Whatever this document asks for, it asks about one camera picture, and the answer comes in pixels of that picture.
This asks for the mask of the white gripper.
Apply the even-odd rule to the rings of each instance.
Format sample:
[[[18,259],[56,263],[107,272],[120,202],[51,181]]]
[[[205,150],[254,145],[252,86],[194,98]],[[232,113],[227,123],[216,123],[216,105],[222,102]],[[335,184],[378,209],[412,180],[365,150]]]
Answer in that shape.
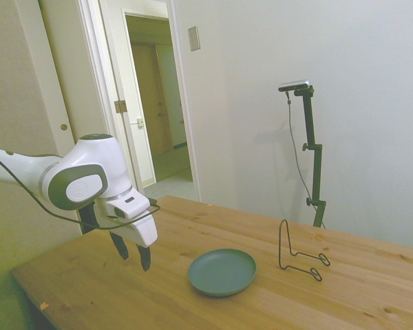
[[[149,202],[97,201],[100,212],[98,223],[102,228],[110,228],[110,237],[120,257],[125,261],[129,251],[123,238],[137,243],[140,263],[144,272],[151,267],[151,249],[158,233]]]

